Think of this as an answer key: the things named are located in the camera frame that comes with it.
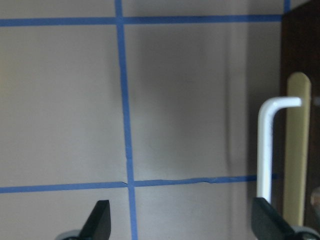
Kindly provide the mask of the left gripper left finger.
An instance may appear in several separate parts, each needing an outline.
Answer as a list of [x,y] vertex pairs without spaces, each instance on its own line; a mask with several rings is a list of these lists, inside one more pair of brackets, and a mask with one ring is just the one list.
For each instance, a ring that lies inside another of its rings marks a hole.
[[109,200],[99,200],[82,227],[78,240],[108,240],[111,235]]

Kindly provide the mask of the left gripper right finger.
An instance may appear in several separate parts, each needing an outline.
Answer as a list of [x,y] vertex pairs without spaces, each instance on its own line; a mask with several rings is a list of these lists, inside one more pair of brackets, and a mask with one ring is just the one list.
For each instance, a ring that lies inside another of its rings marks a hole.
[[293,228],[263,197],[254,197],[251,205],[251,229],[257,240],[292,240]]

